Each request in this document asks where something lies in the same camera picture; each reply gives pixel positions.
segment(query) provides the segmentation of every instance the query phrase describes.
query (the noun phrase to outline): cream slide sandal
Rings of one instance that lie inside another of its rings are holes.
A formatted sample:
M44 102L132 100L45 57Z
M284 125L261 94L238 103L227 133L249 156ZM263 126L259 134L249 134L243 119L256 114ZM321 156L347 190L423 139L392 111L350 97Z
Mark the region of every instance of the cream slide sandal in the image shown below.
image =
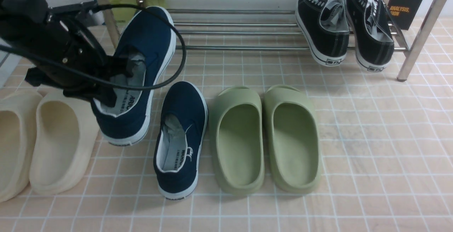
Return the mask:
M99 131L90 103L61 90L49 93L39 103L36 122L31 187L40 195L69 190L84 176Z
M37 92L18 91L0 101L0 202L19 194L29 182L41 99Z

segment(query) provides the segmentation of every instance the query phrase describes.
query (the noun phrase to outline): navy blue shoe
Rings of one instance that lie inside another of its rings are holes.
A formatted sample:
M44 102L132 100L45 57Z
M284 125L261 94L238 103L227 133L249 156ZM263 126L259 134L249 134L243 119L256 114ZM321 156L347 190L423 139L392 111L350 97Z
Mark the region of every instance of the navy blue shoe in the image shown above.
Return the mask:
M175 83L165 96L154 151L154 171L165 198L186 198L197 186L206 125L207 106L201 92L190 82Z
M148 7L152 12L167 19L173 25L164 8ZM170 62L176 48L176 35L160 19L140 11L121 34L114 56L128 58L135 63L134 76L123 74L111 77L110 81L122 85L151 86L157 83ZM94 99L93 113L104 138L112 145L129 146L139 142L148 131L153 90L119 90L115 107L107 107Z

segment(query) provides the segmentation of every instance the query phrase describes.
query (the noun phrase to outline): shoe rack shelf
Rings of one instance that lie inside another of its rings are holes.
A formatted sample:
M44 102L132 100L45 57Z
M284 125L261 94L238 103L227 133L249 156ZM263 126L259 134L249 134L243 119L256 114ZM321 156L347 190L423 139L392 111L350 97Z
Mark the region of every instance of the shoe rack shelf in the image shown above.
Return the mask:
M398 43L399 47L395 47L395 51L403 52L406 59L401 67L398 74L398 81L406 81L414 64L429 36L432 28L434 27L440 12L443 9L447 0L432 0L431 6L422 22L422 25L417 33L412 44L409 44L398 26L393 23L389 23L392 35ZM109 4L108 0L97 0L99 4ZM139 5L144 4L144 0L137 0ZM271 10L191 10L191 9L168 9L171 14L261 14L261 15L294 15L294 11L271 11ZM105 24L107 25L107 31L110 35L112 43L116 48L119 40L118 27L116 26L115 19L111 10L104 11ZM234 27L235 29L240 27L294 27L297 28L296 24L245 24L245 23L184 23L175 22L176 27ZM183 35L237 35L237 36L250 36L250 35L301 35L301 32L240 32L233 31L196 31L196 30L180 30ZM204 51L309 51L308 47L271 47L271 46L228 46L228 45L187 45L187 50L204 50Z

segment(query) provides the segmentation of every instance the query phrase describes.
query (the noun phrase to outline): green slide sandal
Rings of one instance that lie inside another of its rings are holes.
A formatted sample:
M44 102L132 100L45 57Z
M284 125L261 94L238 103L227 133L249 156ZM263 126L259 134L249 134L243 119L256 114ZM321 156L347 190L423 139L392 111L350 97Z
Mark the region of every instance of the green slide sandal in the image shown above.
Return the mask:
M264 95L270 169L275 184L307 194L319 183L321 155L314 107L299 90L275 85Z
M234 195L256 192L265 173L258 93L243 86L228 88L209 111L212 163L220 188Z

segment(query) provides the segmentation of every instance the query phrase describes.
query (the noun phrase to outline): black cable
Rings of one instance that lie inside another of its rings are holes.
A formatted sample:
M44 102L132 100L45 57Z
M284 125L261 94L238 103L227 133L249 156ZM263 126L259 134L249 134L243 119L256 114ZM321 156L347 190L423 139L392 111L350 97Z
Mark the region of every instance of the black cable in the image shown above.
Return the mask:
M143 90L155 90L155 89L162 88L162 87L170 84L172 81L174 81L181 74L181 72L182 72L182 70L184 68L184 65L186 64L186 56L187 56L186 43L184 42L183 37L181 36L179 31L175 28L175 26L173 26L170 22L168 22L168 20L166 20L163 17L153 13L149 9L143 8L143 7L140 7L140 6L136 6L136 5L129 5L129 4L123 4L123 5L101 5L101 6L95 6L94 8L92 8L92 11L93 12L98 12L98 11L108 10L108 9L111 9L111 8L133 8L133 9L137 9L137 10L140 10L140 11L146 11L147 13L155 16L157 19L160 19L162 22L165 23L165 25L167 25L168 27L170 27L172 29L172 31L179 38L179 40L181 42L181 49L183 51L181 64L178 67L178 69L176 70L175 74L173 74L173 76L171 76L168 80L166 80L166 81L164 81L162 83L159 83L159 84L156 84L156 85L152 85L152 86L127 86L127 85L120 85L120 84L116 84L116 83L112 83L112 82L103 80L103 79L98 78L98 77L93 77L93 76L91 76L89 74L86 74L84 72L69 68L69 67L67 67L67 66L65 66L65 65L63 65L61 63L58 63L58 62L43 58L41 56L37 56L35 54L29 53L28 51L21 50L21 49L18 49L18 48L12 48L12 47L8 47L8 46L0 45L0 51L6 51L8 53L13 53L13 54L16 54L18 56L22 56L22 57L27 58L29 60L34 60L34 61L39 61L41 63L50 64L52 66L58 67L59 69L63 69L63 70L66 70L66 71L68 71L70 73L76 74L77 76L86 79L88 82L91 82L91 83L94 83L94 84L99 84L99 85L105 86L105 87L112 87L112 88L116 88L116 89L140 90L140 91L143 91Z

